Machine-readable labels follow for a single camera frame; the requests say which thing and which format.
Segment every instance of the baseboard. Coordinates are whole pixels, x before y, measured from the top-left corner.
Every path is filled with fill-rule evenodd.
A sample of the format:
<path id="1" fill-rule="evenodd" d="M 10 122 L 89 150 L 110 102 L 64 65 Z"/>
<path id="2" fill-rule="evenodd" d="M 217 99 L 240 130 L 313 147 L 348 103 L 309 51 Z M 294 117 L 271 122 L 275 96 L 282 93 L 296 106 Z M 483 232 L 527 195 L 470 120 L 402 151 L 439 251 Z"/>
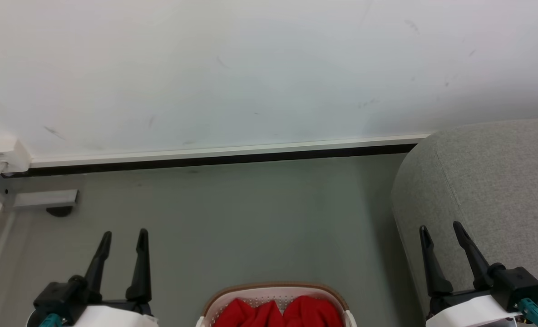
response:
<path id="1" fill-rule="evenodd" d="M 428 135 L 429 134 L 417 134 L 216 149 L 35 158 L 27 172 L 5 174 L 4 176 L 5 178 L 17 178 L 28 176 L 50 176 L 56 174 L 105 172 L 113 170 L 154 169 L 178 166 L 233 164 L 241 162 L 406 153 Z"/>

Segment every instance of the electrical outlet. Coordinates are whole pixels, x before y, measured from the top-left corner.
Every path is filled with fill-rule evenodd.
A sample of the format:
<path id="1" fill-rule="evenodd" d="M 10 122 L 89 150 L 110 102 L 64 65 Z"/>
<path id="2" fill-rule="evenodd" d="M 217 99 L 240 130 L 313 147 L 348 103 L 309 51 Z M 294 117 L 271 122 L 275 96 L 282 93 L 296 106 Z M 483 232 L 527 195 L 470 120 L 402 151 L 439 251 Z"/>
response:
<path id="1" fill-rule="evenodd" d="M 31 157 L 18 139 L 0 139 L 0 173 L 26 172 Z"/>

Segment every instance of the white baseboard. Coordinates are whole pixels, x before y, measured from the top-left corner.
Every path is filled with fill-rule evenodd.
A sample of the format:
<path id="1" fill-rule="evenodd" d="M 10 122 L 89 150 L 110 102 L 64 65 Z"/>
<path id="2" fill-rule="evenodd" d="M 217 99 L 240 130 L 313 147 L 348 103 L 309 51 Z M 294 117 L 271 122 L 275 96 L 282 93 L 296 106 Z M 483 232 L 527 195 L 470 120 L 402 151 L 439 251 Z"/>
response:
<path id="1" fill-rule="evenodd" d="M 113 164 L 118 162 L 155 161 L 170 159 L 227 157 L 231 155 L 285 153 L 295 151 L 312 151 L 325 149 L 347 149 L 373 147 L 377 145 L 398 145 L 418 143 L 429 134 L 368 137 L 365 139 L 336 139 L 334 141 L 315 141 L 300 143 L 283 143 L 267 145 L 249 145 L 244 147 L 226 147 L 212 149 L 192 149 L 155 151 L 122 154 L 80 155 L 75 157 L 34 158 L 31 168 L 75 166 L 93 164 Z"/>

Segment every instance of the metal bracket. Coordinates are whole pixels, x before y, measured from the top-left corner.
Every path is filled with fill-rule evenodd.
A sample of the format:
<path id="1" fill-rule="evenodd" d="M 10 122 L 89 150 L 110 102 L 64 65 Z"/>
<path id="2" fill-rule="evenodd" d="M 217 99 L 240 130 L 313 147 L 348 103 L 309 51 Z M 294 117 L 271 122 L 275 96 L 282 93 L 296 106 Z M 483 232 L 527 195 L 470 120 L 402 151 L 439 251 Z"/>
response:
<path id="1" fill-rule="evenodd" d="M 77 204 L 78 193 L 78 190 L 18 193 L 13 209 L 46 208 L 55 217 L 66 217 Z"/>

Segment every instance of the black baseboard trim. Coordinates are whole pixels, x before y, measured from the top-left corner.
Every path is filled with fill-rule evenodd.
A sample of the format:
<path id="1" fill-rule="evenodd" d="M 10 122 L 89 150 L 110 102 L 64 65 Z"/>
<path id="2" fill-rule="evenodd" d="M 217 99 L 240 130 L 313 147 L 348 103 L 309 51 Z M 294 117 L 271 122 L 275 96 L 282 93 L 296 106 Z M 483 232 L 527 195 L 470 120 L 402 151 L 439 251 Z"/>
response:
<path id="1" fill-rule="evenodd" d="M 117 162 L 117 163 L 96 163 L 92 165 L 78 166 L 58 166 L 31 168 L 26 172 L 14 173 L 4 178 L 23 178 L 23 177 L 40 177 L 55 176 L 66 174 L 84 174 L 98 172 L 113 172 L 117 170 L 138 170 L 138 169 L 157 169 L 189 166 L 208 166 L 208 165 L 226 165 L 226 164 L 243 164 L 246 162 L 262 161 L 283 161 L 315 158 L 333 158 L 333 157 L 354 157 L 358 155 L 379 155 L 379 154 L 397 154 L 408 153 L 416 144 L 398 144 L 398 145 L 379 145 L 376 147 L 360 147 L 347 149 L 325 149 L 312 151 L 296 151 L 286 153 L 266 153 L 266 154 L 245 154 L 231 155 L 227 157 L 208 157 L 208 158 L 188 158 L 188 159 L 170 159 L 156 161 L 137 161 L 137 162 Z"/>

